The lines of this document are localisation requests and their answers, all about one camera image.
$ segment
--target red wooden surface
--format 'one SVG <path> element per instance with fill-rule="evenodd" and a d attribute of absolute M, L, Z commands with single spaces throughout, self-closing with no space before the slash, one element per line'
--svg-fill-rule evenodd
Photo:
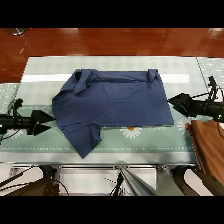
<path fill-rule="evenodd" d="M 0 29 L 0 82 L 19 82 L 29 56 L 157 55 L 224 57 L 222 28 Z"/>

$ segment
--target flower center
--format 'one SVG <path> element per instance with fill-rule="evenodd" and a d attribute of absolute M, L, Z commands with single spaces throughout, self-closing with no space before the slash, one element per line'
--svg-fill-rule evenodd
<path fill-rule="evenodd" d="M 128 127 L 128 130 L 130 130 L 130 131 L 134 131 L 134 129 L 135 129 L 135 127 L 132 127 L 132 126 Z"/>

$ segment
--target white and green tablecloth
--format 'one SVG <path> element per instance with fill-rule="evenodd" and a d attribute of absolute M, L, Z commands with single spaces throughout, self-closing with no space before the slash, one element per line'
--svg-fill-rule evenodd
<path fill-rule="evenodd" d="M 157 68 L 161 74 L 167 98 L 179 93 L 197 95 L 207 92 L 204 77 L 194 57 L 148 56 L 65 56 L 30 57 L 16 98 L 24 100 L 19 110 L 30 116 L 34 109 L 52 114 L 51 100 L 75 69 L 95 68 L 104 71 L 138 71 Z M 2 84 L 1 112 L 13 98 L 18 84 Z M 57 128 L 38 136 L 27 136 L 20 130 L 12 139 L 2 142 L 1 162 L 61 163 L 61 164 L 192 164 L 196 162 L 194 148 L 185 124 L 185 118 L 171 109 L 172 127 L 105 127 L 102 141 L 82 159 Z"/>

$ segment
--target navy blue fabric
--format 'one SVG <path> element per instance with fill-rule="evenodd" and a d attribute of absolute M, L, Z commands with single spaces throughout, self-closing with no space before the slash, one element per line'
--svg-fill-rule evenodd
<path fill-rule="evenodd" d="M 157 69 L 76 70 L 52 100 L 58 127 L 84 158 L 99 143 L 103 126 L 173 125 Z"/>

